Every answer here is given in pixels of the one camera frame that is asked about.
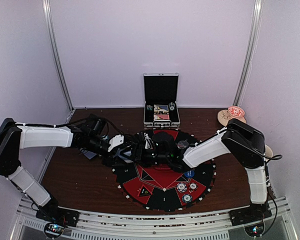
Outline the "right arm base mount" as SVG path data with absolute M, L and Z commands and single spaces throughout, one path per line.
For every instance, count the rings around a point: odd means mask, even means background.
M 229 211 L 229 217 L 233 226 L 245 225 L 252 222 L 258 222 L 264 218 L 272 216 L 268 203 L 254 204 L 251 203 L 248 207 L 238 208 Z

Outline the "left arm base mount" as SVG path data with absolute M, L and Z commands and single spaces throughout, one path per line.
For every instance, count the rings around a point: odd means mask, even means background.
M 76 227 L 79 220 L 80 213 L 75 210 L 65 208 L 40 208 L 36 212 L 36 218 L 45 220 L 51 223 L 57 223 L 64 227 Z

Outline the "blue checkered card deck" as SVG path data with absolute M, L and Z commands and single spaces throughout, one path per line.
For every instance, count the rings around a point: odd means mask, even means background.
M 123 160 L 126 163 L 132 163 L 133 161 L 131 160 L 131 151 L 125 151 L 125 150 L 117 150 L 116 157 L 119 159 Z

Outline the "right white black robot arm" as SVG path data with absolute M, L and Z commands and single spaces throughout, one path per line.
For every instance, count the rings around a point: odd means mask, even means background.
M 232 154 L 247 172 L 252 206 L 247 208 L 246 216 L 256 221 L 266 212 L 267 165 L 283 157 L 281 154 L 268 156 L 265 151 L 263 133 L 233 118 L 206 141 L 192 143 L 185 149 L 179 149 L 174 138 L 161 131 L 150 140 L 140 140 L 131 156 L 133 161 L 145 167 L 164 163 L 182 173 L 219 156 Z

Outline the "blue chip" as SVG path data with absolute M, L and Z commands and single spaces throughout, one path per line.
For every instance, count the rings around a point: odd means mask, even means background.
M 188 204 L 192 202 L 193 197 L 190 194 L 184 194 L 181 199 L 183 203 Z

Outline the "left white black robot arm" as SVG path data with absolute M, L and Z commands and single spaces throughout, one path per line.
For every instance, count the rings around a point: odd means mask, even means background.
M 0 176 L 28 196 L 51 222 L 62 218 L 62 211 L 53 203 L 53 196 L 23 166 L 24 152 L 36 149 L 77 148 L 112 157 L 131 135 L 118 129 L 110 120 L 89 115 L 64 124 L 16 122 L 6 118 L 0 126 Z

